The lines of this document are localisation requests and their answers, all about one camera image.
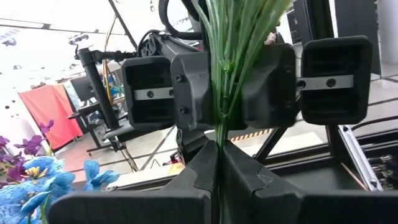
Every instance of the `black plastic housing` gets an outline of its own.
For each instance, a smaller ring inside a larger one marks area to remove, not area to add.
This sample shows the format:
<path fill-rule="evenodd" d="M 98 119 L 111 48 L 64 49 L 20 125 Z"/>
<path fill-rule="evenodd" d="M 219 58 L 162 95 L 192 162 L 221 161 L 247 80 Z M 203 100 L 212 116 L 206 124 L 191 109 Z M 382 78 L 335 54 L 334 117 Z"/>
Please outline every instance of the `black plastic housing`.
<path fill-rule="evenodd" d="M 183 164 L 188 164 L 202 149 L 209 139 L 206 134 L 200 130 L 182 130 L 177 129 L 175 141 L 177 143 L 178 154 Z"/>
<path fill-rule="evenodd" d="M 212 129 L 213 98 L 208 52 L 174 57 L 170 72 L 174 89 L 176 122 L 181 129 Z"/>
<path fill-rule="evenodd" d="M 295 52 L 289 44 L 264 46 L 242 87 L 230 130 L 295 123 Z M 213 129 L 208 52 L 177 55 L 171 64 L 176 122 L 181 129 Z"/>
<path fill-rule="evenodd" d="M 217 160 L 217 146 L 208 141 L 162 190 L 70 194 L 51 206 L 49 223 L 218 223 Z"/>
<path fill-rule="evenodd" d="M 264 46 L 242 86 L 244 122 L 253 128 L 295 123 L 296 57 L 290 44 Z"/>
<path fill-rule="evenodd" d="M 137 100 L 136 90 L 172 87 L 170 60 L 163 56 L 132 58 L 122 64 L 124 94 L 130 125 L 157 131 L 174 124 L 174 99 Z"/>
<path fill-rule="evenodd" d="M 311 124 L 357 124 L 368 112 L 372 44 L 365 36 L 313 40 L 304 45 L 302 77 L 354 75 L 354 87 L 302 91 L 303 119 Z"/>
<path fill-rule="evenodd" d="M 223 223 L 394 223 L 396 192 L 303 191 L 233 143 L 223 155 Z"/>

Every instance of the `blue flower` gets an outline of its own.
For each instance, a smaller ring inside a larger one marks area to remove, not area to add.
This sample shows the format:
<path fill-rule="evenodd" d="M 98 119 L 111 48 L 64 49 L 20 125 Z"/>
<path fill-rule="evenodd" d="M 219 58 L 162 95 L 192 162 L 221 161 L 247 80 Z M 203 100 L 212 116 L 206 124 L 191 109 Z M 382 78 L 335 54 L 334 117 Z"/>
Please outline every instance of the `blue flower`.
<path fill-rule="evenodd" d="M 55 179 L 55 177 L 43 178 L 25 181 L 17 185 L 7 185 L 0 189 L 0 206 L 23 204 L 28 201 L 30 194 L 48 191 Z"/>
<path fill-rule="evenodd" d="M 18 224 L 27 215 L 32 215 L 35 209 L 43 203 L 50 192 L 41 192 L 30 197 L 24 204 L 15 203 L 0 206 L 0 220 L 7 224 Z"/>
<path fill-rule="evenodd" d="M 39 179 L 41 177 L 51 178 L 62 171 L 65 160 L 57 160 L 51 156 L 35 157 L 24 164 L 27 178 Z"/>
<path fill-rule="evenodd" d="M 100 174 L 100 165 L 96 161 L 85 161 L 86 185 L 83 190 L 101 190 L 102 184 L 110 184 L 117 181 L 119 174 L 107 170 Z"/>
<path fill-rule="evenodd" d="M 18 224 L 24 217 L 21 213 L 22 205 L 1 205 L 0 221 L 7 224 Z"/>
<path fill-rule="evenodd" d="M 19 224 L 27 224 L 27 217 L 25 217 Z M 32 218 L 30 224 L 43 224 L 39 218 Z"/>
<path fill-rule="evenodd" d="M 51 205 L 58 200 L 58 198 L 69 194 L 75 189 L 72 187 L 72 183 L 75 180 L 75 175 L 71 172 L 58 173 L 55 180 L 50 186 L 50 198 L 47 206 L 45 207 L 45 214 L 48 215 Z"/>

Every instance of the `cable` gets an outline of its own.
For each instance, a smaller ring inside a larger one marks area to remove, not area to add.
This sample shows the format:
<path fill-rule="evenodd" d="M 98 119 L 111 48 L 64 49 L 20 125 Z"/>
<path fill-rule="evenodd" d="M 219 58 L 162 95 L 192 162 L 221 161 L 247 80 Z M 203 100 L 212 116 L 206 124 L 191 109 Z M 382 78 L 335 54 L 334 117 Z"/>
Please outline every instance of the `cable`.
<path fill-rule="evenodd" d="M 142 57 L 142 55 L 141 55 L 141 50 L 142 50 L 142 46 L 144 45 L 145 38 L 146 38 L 149 34 L 152 34 L 152 33 L 158 34 L 159 32 L 161 32 L 161 31 L 160 31 L 160 30 L 152 29 L 152 30 L 149 30 L 148 32 L 146 32 L 146 33 L 142 36 L 141 40 L 140 40 L 139 43 L 138 43 L 138 47 L 137 47 L 137 57 Z"/>
<path fill-rule="evenodd" d="M 114 24 L 116 22 L 116 18 L 117 18 L 116 15 L 114 15 L 111 28 L 109 28 L 108 32 L 106 33 L 104 52 L 106 52 L 106 48 L 108 46 L 112 30 L 113 30 Z M 108 72 L 109 71 L 108 70 L 109 70 L 108 61 L 107 60 L 103 60 L 103 76 L 104 76 L 104 82 L 105 82 L 105 85 L 106 85 L 106 94 L 108 96 L 108 100 L 112 103 L 113 99 L 112 99 L 112 96 L 111 96 L 111 88 L 109 86 L 109 80 L 108 80 Z"/>
<path fill-rule="evenodd" d="M 187 8 L 187 11 L 192 16 L 192 18 L 196 21 L 199 21 L 199 14 L 193 6 L 192 0 L 181 0 L 181 2 L 182 4 L 184 4 L 185 8 Z"/>
<path fill-rule="evenodd" d="M 398 116 L 391 116 L 391 117 L 387 117 L 387 118 L 379 118 L 379 119 L 374 119 L 371 121 L 366 121 L 363 122 L 361 124 L 357 124 L 356 126 L 353 126 L 351 128 L 352 131 L 358 129 L 358 128 L 362 128 L 363 126 L 369 125 L 369 124 L 376 124 L 376 123 L 380 123 L 380 122 L 385 122 L 385 121 L 393 121 L 395 119 L 398 119 Z"/>
<path fill-rule="evenodd" d="M 172 37 L 178 37 L 178 38 L 184 39 L 184 40 L 201 40 L 202 39 L 202 33 L 201 32 L 180 32 L 180 31 L 174 29 L 174 27 L 169 22 L 169 17 L 167 16 L 167 8 L 168 8 L 168 6 L 169 6 L 169 0 L 159 0 L 159 17 L 160 17 L 160 21 L 162 21 L 163 25 L 166 27 L 167 31 L 170 32 Z"/>

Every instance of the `robotic arm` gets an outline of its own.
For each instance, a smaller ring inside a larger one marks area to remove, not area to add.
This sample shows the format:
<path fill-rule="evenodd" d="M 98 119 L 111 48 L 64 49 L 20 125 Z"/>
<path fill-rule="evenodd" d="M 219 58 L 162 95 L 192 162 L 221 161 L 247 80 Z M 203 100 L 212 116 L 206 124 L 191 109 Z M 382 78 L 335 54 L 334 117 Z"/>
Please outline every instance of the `robotic arm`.
<path fill-rule="evenodd" d="M 124 54 L 129 122 L 145 131 L 176 124 L 186 168 L 161 190 L 68 195 L 51 207 L 50 223 L 392 223 L 398 195 L 381 192 L 347 127 L 367 113 L 371 49 L 365 37 L 314 40 L 303 48 L 297 78 L 292 46 L 264 46 L 243 86 L 233 127 L 285 128 L 301 111 L 306 122 L 336 129 L 346 149 L 330 152 L 351 158 L 369 191 L 304 191 L 229 141 L 218 153 L 203 134 L 214 125 L 208 52 L 151 32 L 138 48 L 143 57 Z M 97 60 L 96 54 L 116 56 L 79 52 L 82 62 Z"/>

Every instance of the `purple flower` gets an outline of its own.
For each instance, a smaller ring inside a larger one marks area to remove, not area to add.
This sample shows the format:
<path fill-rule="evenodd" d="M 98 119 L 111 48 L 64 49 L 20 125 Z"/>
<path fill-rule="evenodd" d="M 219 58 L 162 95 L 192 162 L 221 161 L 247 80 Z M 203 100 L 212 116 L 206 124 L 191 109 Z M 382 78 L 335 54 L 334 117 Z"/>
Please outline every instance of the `purple flower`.
<path fill-rule="evenodd" d="M 7 173 L 7 182 L 12 183 L 12 182 L 20 182 L 23 180 L 22 176 L 25 174 L 25 169 L 24 169 L 24 161 L 18 161 L 13 163 L 14 167 L 8 168 L 8 173 Z"/>
<path fill-rule="evenodd" d="M 39 135 L 35 135 L 31 140 L 23 140 L 23 144 L 15 144 L 14 146 L 19 149 L 24 149 L 24 153 L 27 155 L 36 156 L 37 152 L 42 148 L 42 141 L 44 138 Z"/>
<path fill-rule="evenodd" d="M 0 147 L 6 147 L 6 145 L 10 142 L 8 138 L 0 136 Z"/>
<path fill-rule="evenodd" d="M 42 133 L 45 134 L 50 131 L 50 129 L 53 125 L 54 125 L 54 120 L 50 120 L 48 125 L 44 125 L 43 123 L 40 123 L 39 127 L 40 127 L 40 130 L 42 130 Z"/>
<path fill-rule="evenodd" d="M 25 158 L 22 157 L 22 152 L 20 152 L 18 155 L 11 157 L 11 159 L 8 161 L 13 167 L 8 168 L 7 176 L 8 178 L 6 179 L 8 183 L 15 182 L 15 181 L 21 181 L 22 177 L 21 175 L 25 174 L 25 169 L 24 169 L 24 164 L 25 164 Z"/>
<path fill-rule="evenodd" d="M 0 162 L 11 162 L 13 157 L 9 154 L 0 154 Z"/>
<path fill-rule="evenodd" d="M 4 186 L 7 186 L 7 185 L 8 185 L 8 183 L 0 182 L 0 189 L 2 189 Z"/>

